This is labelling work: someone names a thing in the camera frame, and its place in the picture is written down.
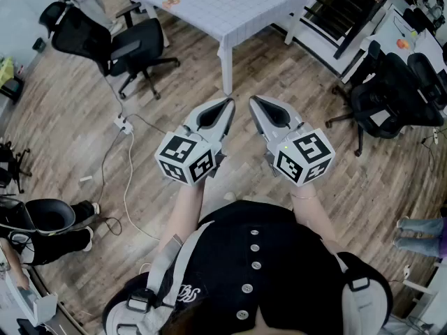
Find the person wearing black vest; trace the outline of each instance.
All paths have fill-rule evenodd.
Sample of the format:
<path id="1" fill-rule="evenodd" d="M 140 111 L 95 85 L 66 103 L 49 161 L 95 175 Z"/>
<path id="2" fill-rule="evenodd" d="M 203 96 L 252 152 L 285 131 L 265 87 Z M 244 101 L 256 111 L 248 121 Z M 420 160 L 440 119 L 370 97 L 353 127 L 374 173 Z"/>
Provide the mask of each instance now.
<path id="1" fill-rule="evenodd" d="M 337 243 L 312 184 L 291 186 L 293 211 L 265 202 L 230 200 L 234 202 L 199 222 L 204 187 L 205 181 L 181 186 L 158 247 L 161 254 L 173 237 L 185 242 L 197 228 L 206 227 L 180 279 L 176 301 L 166 303 L 182 251 L 165 272 L 158 294 L 148 290 L 148 273 L 143 273 L 110 300 L 103 312 L 108 335 L 121 334 L 123 325 L 114 326 L 113 318 L 121 304 L 127 301 L 128 311 L 129 299 L 142 299 L 135 294 L 152 296 L 142 320 L 135 321 L 138 326 L 127 325 L 130 334 L 365 335 L 376 334 L 388 320 L 393 306 L 388 282 Z M 353 306 L 352 299 L 359 301 L 356 292 L 372 284 L 383 296 L 371 291 L 372 301 Z M 369 306 L 365 323 L 365 313 L 359 313 Z M 153 327 L 151 312 L 169 307 L 170 315 L 159 330 L 147 330 Z"/>

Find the white cube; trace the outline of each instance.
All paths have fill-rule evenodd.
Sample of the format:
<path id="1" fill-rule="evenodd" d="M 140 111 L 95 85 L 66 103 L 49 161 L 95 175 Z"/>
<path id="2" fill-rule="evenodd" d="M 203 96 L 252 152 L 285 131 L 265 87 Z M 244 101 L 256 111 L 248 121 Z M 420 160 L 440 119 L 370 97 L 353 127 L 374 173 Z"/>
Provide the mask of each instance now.
<path id="1" fill-rule="evenodd" d="M 278 144 L 274 168 L 297 186 L 323 175 L 335 156 L 335 151 L 321 129 Z"/>
<path id="2" fill-rule="evenodd" d="M 216 167 L 211 147 L 208 142 L 168 132 L 156 150 L 155 159 L 165 176 L 194 185 Z"/>

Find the white desk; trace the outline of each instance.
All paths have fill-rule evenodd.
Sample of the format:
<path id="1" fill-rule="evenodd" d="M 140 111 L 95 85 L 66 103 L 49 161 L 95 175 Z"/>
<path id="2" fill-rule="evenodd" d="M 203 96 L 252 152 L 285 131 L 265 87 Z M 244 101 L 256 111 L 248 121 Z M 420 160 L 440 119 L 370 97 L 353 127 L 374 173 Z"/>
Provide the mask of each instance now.
<path id="1" fill-rule="evenodd" d="M 372 41 L 377 41 L 380 43 L 381 50 L 385 53 L 395 53 L 399 56 L 405 63 L 410 54 L 415 52 L 423 53 L 433 66 L 436 73 L 445 70 L 447 72 L 447 66 L 444 63 L 442 57 L 442 48 L 436 41 L 436 39 L 427 30 L 422 31 L 417 38 L 411 36 L 411 31 L 413 29 L 405 22 L 403 17 L 401 17 L 396 10 L 390 8 L 386 13 L 385 17 L 382 19 L 380 24 L 376 29 L 374 35 L 366 37 L 361 45 L 360 49 L 364 50 L 365 53 L 357 61 L 357 63 L 350 69 L 350 71 L 343 77 L 342 82 L 347 83 L 351 78 L 352 74 L 357 70 L 359 65 L 362 63 L 363 59 L 367 56 L 369 44 Z M 398 48 L 397 40 L 405 39 L 410 43 L 411 49 L 405 50 Z"/>
<path id="2" fill-rule="evenodd" d="M 150 17 L 157 17 L 154 6 L 178 16 L 220 42 L 217 56 L 221 59 L 223 91 L 233 90 L 233 47 L 264 27 L 294 13 L 285 43 L 292 41 L 307 0 L 179 0 L 170 8 L 168 0 L 133 0 L 146 7 Z M 169 45 L 165 36 L 165 46 Z"/>

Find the black shirt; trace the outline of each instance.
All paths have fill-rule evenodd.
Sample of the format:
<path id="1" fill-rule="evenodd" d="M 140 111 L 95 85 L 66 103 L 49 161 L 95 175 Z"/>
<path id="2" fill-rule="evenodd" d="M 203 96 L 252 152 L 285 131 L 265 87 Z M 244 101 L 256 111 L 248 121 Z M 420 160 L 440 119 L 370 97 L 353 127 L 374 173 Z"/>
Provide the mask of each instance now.
<path id="1" fill-rule="evenodd" d="M 260 307 L 269 327 L 343 333 L 344 275 L 321 238 L 297 224 L 292 211 L 237 201 L 201 224 L 209 221 L 214 222 L 191 255 L 171 320 L 196 306 L 193 334 L 233 334 L 253 329 Z M 389 290 L 382 275 L 356 256 L 339 257 L 350 269 L 366 269 Z M 173 266 L 155 307 L 167 295 L 172 273 Z M 144 288 L 145 281 L 142 278 L 139 286 Z"/>

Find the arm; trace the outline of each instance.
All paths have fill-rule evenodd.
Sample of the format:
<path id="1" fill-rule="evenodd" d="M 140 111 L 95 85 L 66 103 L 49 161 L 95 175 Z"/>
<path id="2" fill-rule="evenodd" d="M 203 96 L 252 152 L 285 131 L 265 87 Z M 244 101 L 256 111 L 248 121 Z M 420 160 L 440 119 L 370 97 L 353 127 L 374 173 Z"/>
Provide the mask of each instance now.
<path id="1" fill-rule="evenodd" d="M 340 248 L 337 252 L 340 252 L 342 247 L 337 244 L 332 223 L 315 195 L 316 190 L 312 183 L 302 187 L 292 185 L 291 197 L 296 221 L 318 233 L 325 243 L 336 244 Z"/>
<path id="2" fill-rule="evenodd" d="M 17 256 L 17 253 L 14 251 L 14 248 L 11 247 L 8 240 L 4 238 L 0 238 L 0 245 L 1 249 L 3 250 L 3 253 L 5 254 L 6 259 L 8 260 L 11 270 L 13 271 L 17 279 L 17 285 L 19 287 L 24 288 L 25 290 L 28 290 L 29 279 L 22 270 L 22 265 L 20 264 L 19 257 Z"/>
<path id="3" fill-rule="evenodd" d="M 180 187 L 173 212 L 160 239 L 158 251 L 161 251 L 174 235 L 185 242 L 189 235 L 197 229 L 202 209 L 205 179 L 194 186 L 182 185 Z"/>

